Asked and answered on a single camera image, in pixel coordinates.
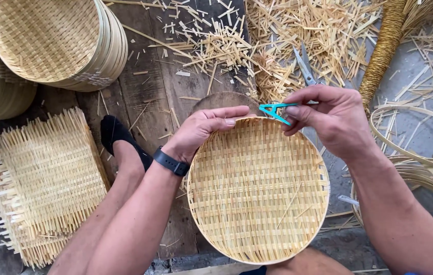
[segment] black watch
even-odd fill
[[[162,148],[162,146],[160,146],[157,151],[155,151],[153,156],[154,160],[160,165],[172,171],[176,176],[185,176],[189,171],[189,164],[185,162],[179,162],[171,158],[169,155],[162,152],[160,148]]]

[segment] black sock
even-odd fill
[[[115,141],[127,141],[138,152],[140,159],[144,165],[145,171],[148,170],[152,164],[152,156],[147,154],[135,141],[127,128],[125,128],[121,121],[114,116],[104,116],[101,120],[101,143],[111,155],[113,154],[113,143]]]

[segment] teal plastic clip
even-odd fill
[[[259,110],[263,111],[264,114],[270,118],[270,119],[277,119],[280,122],[291,126],[291,123],[287,122],[286,119],[282,118],[280,115],[277,114],[278,108],[285,108],[288,106],[294,106],[298,105],[298,103],[275,103],[275,104],[260,104]]]

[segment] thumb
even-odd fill
[[[215,117],[208,119],[205,124],[210,133],[214,131],[225,131],[235,126],[235,119]]]
[[[313,128],[316,128],[315,126],[318,126],[319,122],[323,121],[324,116],[326,116],[306,105],[289,106],[286,108],[286,113],[288,116]]]

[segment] leg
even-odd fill
[[[142,181],[144,166],[133,145],[126,141],[115,141],[113,151],[119,166],[113,187],[64,247],[49,275],[85,273],[87,263],[106,227]]]
[[[285,262],[268,265],[266,275],[352,275],[345,266],[308,247]]]

